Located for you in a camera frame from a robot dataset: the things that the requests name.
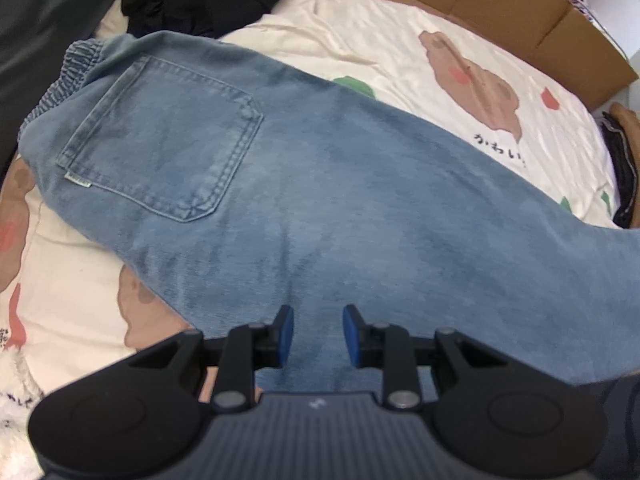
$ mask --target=dark gray fabric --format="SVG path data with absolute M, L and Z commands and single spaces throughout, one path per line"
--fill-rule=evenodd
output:
M 113 0 L 0 0 L 0 179 L 18 128 L 60 73 L 66 48 L 88 38 Z

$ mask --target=cardboard box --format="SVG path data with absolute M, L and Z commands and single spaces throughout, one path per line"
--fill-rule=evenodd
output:
M 409 1 L 435 8 L 533 65 L 577 95 L 589 110 L 638 78 L 615 47 L 566 0 Z

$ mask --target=navy fabric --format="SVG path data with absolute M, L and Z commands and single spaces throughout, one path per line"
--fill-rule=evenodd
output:
M 569 382 L 640 365 L 640 233 L 586 225 L 449 132 L 169 32 L 73 45 L 23 126 L 47 203 L 206 335 L 296 309 L 266 389 L 377 389 L 341 311 L 453 326 Z

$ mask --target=blue denim pants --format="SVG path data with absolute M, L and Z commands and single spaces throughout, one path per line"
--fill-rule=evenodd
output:
M 567 381 L 640 367 L 640 232 L 583 224 L 434 124 L 256 52 L 76 43 L 20 153 L 66 222 L 207 336 L 292 305 L 266 389 L 379 386 L 350 367 L 348 303 Z

